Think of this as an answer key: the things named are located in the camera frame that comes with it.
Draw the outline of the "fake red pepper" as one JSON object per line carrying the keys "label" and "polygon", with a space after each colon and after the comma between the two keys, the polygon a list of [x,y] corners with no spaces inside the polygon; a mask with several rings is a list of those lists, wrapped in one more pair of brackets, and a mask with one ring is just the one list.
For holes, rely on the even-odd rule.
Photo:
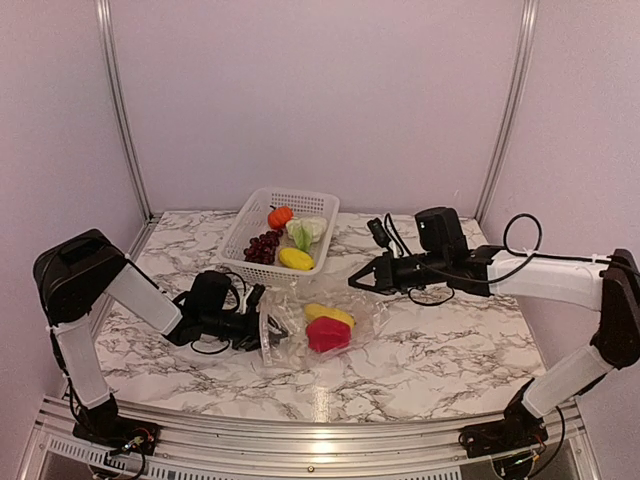
{"label": "fake red pepper", "polygon": [[308,346],[317,353],[346,347],[351,341],[351,331],[340,321],[320,317],[306,327]]}

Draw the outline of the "clear zip top bag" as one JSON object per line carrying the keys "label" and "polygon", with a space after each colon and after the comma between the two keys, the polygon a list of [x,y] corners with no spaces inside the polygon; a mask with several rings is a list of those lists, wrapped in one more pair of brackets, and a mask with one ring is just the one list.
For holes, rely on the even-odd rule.
{"label": "clear zip top bag", "polygon": [[305,370],[365,346],[391,315],[373,294],[335,284],[294,284],[259,303],[260,353],[267,367]]}

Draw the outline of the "fake white cauliflower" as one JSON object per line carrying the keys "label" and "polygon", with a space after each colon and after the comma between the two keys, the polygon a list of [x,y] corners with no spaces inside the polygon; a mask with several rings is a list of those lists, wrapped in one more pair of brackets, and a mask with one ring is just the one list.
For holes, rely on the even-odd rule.
{"label": "fake white cauliflower", "polygon": [[289,239],[305,253],[309,253],[311,246],[320,241],[327,227],[328,221],[320,216],[292,218],[285,225]]}

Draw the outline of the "fake purple grapes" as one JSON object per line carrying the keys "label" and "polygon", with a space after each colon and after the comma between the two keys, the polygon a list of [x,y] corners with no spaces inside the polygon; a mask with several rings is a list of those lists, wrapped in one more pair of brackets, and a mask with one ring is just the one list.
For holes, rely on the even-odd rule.
{"label": "fake purple grapes", "polygon": [[243,251],[244,260],[250,263],[273,265],[281,237],[281,230],[270,230],[252,237],[249,240],[249,246]]}

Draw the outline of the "fake orange tomato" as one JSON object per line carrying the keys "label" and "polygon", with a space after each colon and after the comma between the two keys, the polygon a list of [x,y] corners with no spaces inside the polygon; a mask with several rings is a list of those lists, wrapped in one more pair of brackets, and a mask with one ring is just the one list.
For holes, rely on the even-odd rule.
{"label": "fake orange tomato", "polygon": [[272,207],[268,214],[267,222],[271,229],[281,230],[294,217],[293,210],[288,206]]}

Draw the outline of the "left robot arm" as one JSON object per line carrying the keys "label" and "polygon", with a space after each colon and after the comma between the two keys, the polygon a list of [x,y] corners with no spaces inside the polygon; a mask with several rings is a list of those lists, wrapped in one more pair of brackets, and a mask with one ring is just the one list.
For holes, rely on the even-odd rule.
{"label": "left robot arm", "polygon": [[77,424],[106,445],[127,430],[103,375],[96,340],[116,307],[183,347],[210,336],[238,351],[261,347],[262,284],[237,289],[237,274],[206,270],[171,298],[100,230],[90,229],[41,253],[32,275]]}

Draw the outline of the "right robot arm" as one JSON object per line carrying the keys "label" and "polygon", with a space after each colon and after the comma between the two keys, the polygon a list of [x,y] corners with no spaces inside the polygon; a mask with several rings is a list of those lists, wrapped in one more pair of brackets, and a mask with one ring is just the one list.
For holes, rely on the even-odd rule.
{"label": "right robot arm", "polygon": [[519,446],[560,403],[589,390],[612,370],[638,362],[639,271],[629,251],[580,257],[544,254],[537,248],[516,251],[506,243],[470,249],[454,208],[429,208],[417,213],[415,221],[420,254],[408,249],[391,219],[369,221],[375,242],[385,252],[352,274],[349,286],[409,295],[444,283],[469,295],[531,297],[600,315],[587,345],[530,381],[511,400],[495,428],[502,446]]}

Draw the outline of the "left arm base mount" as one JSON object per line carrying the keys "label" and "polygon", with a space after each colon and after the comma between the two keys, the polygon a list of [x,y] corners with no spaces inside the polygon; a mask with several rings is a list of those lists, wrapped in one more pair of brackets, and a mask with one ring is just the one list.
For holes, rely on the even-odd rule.
{"label": "left arm base mount", "polygon": [[94,408],[80,405],[72,412],[75,419],[73,435],[109,447],[112,455],[136,452],[150,456],[155,451],[160,426],[121,416],[112,394],[101,405]]}

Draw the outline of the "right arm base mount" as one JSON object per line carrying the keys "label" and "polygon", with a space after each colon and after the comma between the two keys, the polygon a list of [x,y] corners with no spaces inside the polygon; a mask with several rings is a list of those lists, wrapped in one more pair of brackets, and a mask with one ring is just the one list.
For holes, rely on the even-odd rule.
{"label": "right arm base mount", "polygon": [[542,445],[548,440],[544,421],[523,405],[524,393],[532,383],[533,380],[529,380],[516,392],[501,420],[468,425],[460,430],[458,443],[469,458]]}

